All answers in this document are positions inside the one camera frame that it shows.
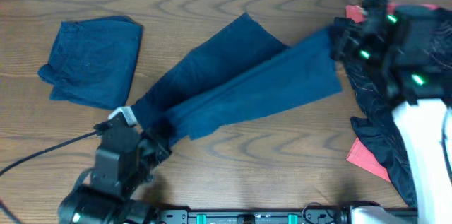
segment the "stretched blue cloth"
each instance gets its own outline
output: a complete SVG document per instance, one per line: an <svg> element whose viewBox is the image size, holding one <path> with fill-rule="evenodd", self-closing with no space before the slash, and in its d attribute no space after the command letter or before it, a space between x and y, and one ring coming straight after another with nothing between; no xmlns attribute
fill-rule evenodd
<svg viewBox="0 0 452 224"><path fill-rule="evenodd" d="M191 51L132 106L169 144L340 92L331 41L321 30L288 49L247 14Z"/></svg>
<svg viewBox="0 0 452 224"><path fill-rule="evenodd" d="M125 16L63 22L49 61L37 72L54 85L51 100L113 110L124 106L142 27Z"/></svg>

